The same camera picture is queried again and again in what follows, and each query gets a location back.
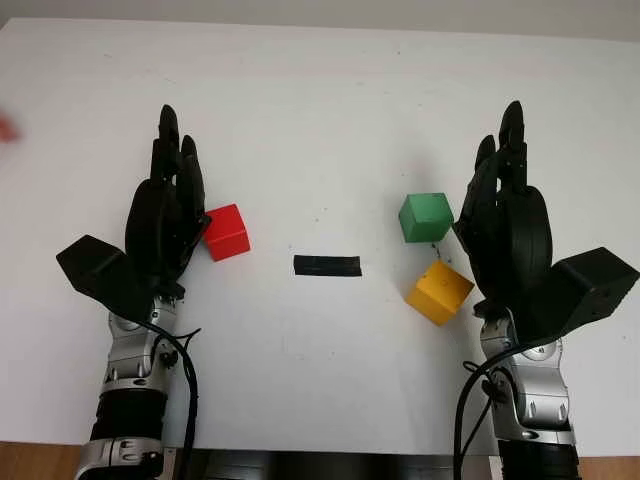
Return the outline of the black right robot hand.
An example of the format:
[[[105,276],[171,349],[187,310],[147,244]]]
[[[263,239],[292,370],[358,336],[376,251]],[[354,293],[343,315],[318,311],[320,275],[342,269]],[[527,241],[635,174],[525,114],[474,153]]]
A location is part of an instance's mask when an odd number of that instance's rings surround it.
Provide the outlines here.
[[[545,200],[527,183],[527,144],[519,101],[506,108],[497,137],[480,143],[453,230],[485,299],[515,313],[548,273],[552,236]]]

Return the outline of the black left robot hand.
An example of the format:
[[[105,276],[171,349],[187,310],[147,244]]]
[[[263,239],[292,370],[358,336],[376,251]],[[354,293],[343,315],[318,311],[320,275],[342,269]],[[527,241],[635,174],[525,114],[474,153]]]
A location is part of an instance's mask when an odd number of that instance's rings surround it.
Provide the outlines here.
[[[150,175],[134,194],[125,229],[125,251],[143,287],[153,296],[183,299],[179,279],[210,223],[196,144],[179,134],[176,112],[165,104]]]

